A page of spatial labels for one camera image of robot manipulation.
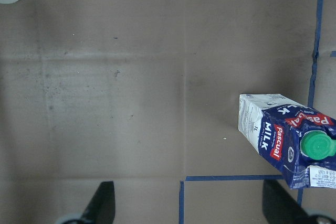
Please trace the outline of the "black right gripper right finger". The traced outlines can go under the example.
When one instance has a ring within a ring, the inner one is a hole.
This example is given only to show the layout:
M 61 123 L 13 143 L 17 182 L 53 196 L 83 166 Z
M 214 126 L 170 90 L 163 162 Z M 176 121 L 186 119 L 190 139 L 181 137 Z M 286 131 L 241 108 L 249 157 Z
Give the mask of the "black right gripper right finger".
M 268 223 L 335 223 L 323 214 L 308 214 L 276 180 L 265 179 L 262 187 L 263 215 Z

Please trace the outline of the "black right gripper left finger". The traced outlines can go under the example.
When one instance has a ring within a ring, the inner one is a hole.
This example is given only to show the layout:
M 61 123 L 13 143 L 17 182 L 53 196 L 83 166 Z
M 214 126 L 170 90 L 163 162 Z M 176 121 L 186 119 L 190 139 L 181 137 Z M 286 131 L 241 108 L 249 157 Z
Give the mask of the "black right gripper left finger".
M 101 182 L 79 218 L 79 223 L 113 223 L 115 203 L 114 182 Z

